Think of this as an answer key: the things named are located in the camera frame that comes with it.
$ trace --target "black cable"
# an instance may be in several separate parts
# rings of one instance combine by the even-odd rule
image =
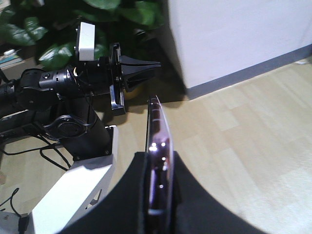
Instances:
[[[20,155],[20,154],[24,154],[24,153],[27,153],[27,152],[31,152],[31,151],[36,151],[36,150],[40,150],[42,147],[40,148],[34,148],[34,149],[30,149],[30,150],[24,150],[24,151],[20,151],[20,152],[16,152],[16,153],[8,153],[6,151],[4,151],[3,149],[0,148],[0,152],[4,153],[5,155]]]
[[[20,190],[20,188],[16,188],[13,192],[12,192],[12,195],[11,195],[11,199],[10,199],[10,205],[11,205],[11,208],[12,210],[14,211],[14,213],[16,213],[16,215],[18,217],[21,218],[21,215],[15,210],[14,206],[13,206],[13,196]]]
[[[33,136],[39,140],[42,140],[43,142],[47,143],[49,146],[53,146],[50,149],[53,149],[55,152],[58,153],[58,155],[63,159],[63,161],[67,164],[68,167],[71,167],[70,163],[68,162],[67,158],[64,157],[64,155],[57,149],[55,148],[54,144],[51,144],[49,141],[47,141],[43,136]]]
[[[71,75],[74,79],[76,79],[76,80],[82,82],[84,85],[89,85],[89,83],[87,83],[87,82],[85,82],[85,81],[83,81],[83,80],[80,79],[80,77],[84,74],[84,71],[80,72],[79,75],[75,76],[74,72],[72,71],[72,70],[73,70],[73,67],[68,66],[68,67],[67,67],[67,70],[69,71],[70,75]],[[85,91],[83,90],[83,88],[81,88],[81,85],[80,85],[79,83],[77,83],[77,82],[76,82],[76,84],[78,85],[79,89],[83,92],[84,98],[85,98],[87,104],[89,105],[89,108],[88,108],[88,118],[87,118],[87,124],[88,124],[88,123],[89,123],[89,118],[90,118],[90,112],[91,112],[92,104],[93,104],[93,95],[87,96],[87,94],[85,93]]]
[[[52,159],[50,159],[49,157],[47,157],[46,155],[44,155],[43,151],[44,150],[49,150],[49,149],[53,149],[53,146],[52,145],[47,145],[45,147],[42,147],[40,150],[39,150],[39,153],[41,155],[41,157],[43,157],[44,159],[46,159],[47,161],[51,162],[53,165],[63,169],[64,171],[67,171],[68,169],[59,165],[58,163],[54,162]]]
[[[14,211],[14,213],[18,216],[18,217],[21,217],[21,215],[15,210],[14,206],[13,206],[13,197],[14,195],[20,190],[20,188],[16,188],[13,192],[12,192],[12,195],[6,199],[3,203],[0,204],[0,206],[2,206],[3,204],[5,204],[6,202],[10,201],[10,205],[11,205],[11,208],[12,210]]]
[[[48,140],[57,141],[57,142],[59,141],[59,139],[54,138],[54,137],[48,135],[47,133],[42,134],[42,136],[43,136],[44,138],[48,139]]]

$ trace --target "smartphone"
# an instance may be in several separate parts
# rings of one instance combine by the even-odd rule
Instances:
[[[146,233],[170,232],[174,150],[168,122],[157,96],[148,103],[146,153]]]

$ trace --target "green leaf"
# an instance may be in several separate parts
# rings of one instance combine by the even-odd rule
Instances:
[[[15,45],[29,46],[35,44],[35,41],[28,35],[25,29],[10,23],[0,25],[0,37],[6,42]]]
[[[106,45],[106,34],[98,27],[96,28],[96,43]]]
[[[40,40],[48,30],[39,25],[37,17],[28,17],[24,21],[24,27],[28,35],[34,40]]]
[[[120,4],[120,0],[84,0],[90,6],[102,9],[114,11]]]
[[[146,9],[122,8],[120,13],[126,19],[143,25],[152,25],[155,20],[154,12]]]
[[[149,29],[155,29],[164,24],[164,19],[162,16],[162,11],[160,4],[158,2],[151,1],[136,1],[136,8],[140,11],[152,11],[154,15],[154,21],[151,24],[146,24]]]
[[[39,58],[39,62],[47,70],[65,67],[74,54],[74,42],[50,46]]]
[[[16,12],[12,6],[5,7],[0,15],[0,23],[8,23],[15,14]]]
[[[103,11],[101,9],[91,7],[88,4],[73,10],[73,12],[77,16],[82,16],[92,22],[111,22],[117,20],[116,16],[111,14],[109,11]]]
[[[126,19],[151,29],[163,24],[161,9],[156,2],[136,1],[135,8],[120,8],[119,12]]]

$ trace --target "book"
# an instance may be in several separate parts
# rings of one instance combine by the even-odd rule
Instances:
[[[2,56],[0,57],[0,68],[17,63],[17,62],[21,62],[23,59],[21,57],[19,57],[18,55],[10,55],[10,56]]]

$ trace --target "potted plant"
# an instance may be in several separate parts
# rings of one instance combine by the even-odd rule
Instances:
[[[46,70],[74,61],[78,24],[96,24],[95,57],[120,42],[123,53],[144,59],[145,41],[163,24],[157,0],[11,0],[0,15],[0,38],[18,46],[35,45],[35,59]]]

